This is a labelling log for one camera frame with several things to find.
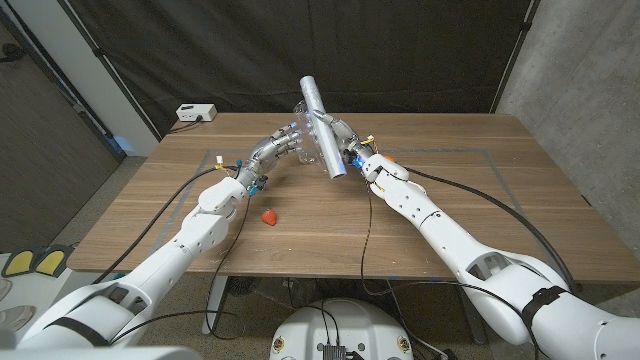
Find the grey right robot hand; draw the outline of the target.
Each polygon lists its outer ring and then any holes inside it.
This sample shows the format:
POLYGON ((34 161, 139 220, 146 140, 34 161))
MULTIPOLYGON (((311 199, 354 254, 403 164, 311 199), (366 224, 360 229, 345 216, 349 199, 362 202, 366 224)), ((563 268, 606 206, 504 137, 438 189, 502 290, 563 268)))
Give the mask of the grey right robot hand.
POLYGON ((361 168, 374 155, 372 148, 364 145, 357 133, 344 120, 320 110, 314 110, 313 114, 332 128, 341 156, 348 165, 361 168))

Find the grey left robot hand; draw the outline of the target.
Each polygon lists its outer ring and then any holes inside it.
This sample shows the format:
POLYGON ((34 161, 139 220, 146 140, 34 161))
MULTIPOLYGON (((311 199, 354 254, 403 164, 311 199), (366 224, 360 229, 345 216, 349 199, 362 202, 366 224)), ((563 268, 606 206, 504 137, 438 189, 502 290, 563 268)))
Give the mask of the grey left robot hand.
POLYGON ((235 179, 249 189, 261 176, 272 170, 280 158, 300 147, 303 142, 300 136, 297 123, 293 122, 263 138, 250 151, 247 161, 237 171, 235 179))

